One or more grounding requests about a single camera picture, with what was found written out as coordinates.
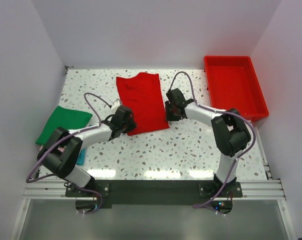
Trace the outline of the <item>red t shirt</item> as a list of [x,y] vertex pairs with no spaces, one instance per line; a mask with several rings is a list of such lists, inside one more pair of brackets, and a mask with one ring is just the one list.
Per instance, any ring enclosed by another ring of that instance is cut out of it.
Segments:
[[116,86],[122,103],[131,108],[137,127],[129,136],[165,130],[164,102],[161,94],[159,74],[140,72],[134,77],[116,78]]

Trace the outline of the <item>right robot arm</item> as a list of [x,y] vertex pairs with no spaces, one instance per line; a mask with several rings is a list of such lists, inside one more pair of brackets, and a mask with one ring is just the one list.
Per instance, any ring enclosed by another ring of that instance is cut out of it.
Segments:
[[245,119],[232,108],[221,110],[201,106],[194,99],[185,99],[179,89],[169,90],[165,101],[166,120],[176,122],[183,119],[199,121],[213,130],[215,144],[220,151],[220,161],[213,183],[206,191],[225,196],[236,182],[237,157],[244,152],[251,141],[251,134]]

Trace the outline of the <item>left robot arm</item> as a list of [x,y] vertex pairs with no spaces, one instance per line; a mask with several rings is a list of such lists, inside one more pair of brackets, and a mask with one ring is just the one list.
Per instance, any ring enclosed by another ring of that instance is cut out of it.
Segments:
[[56,128],[40,150],[37,161],[60,179],[76,185],[83,196],[89,196],[95,190],[95,179],[76,164],[82,149],[111,141],[136,127],[133,111],[120,105],[110,120],[100,124],[75,130]]

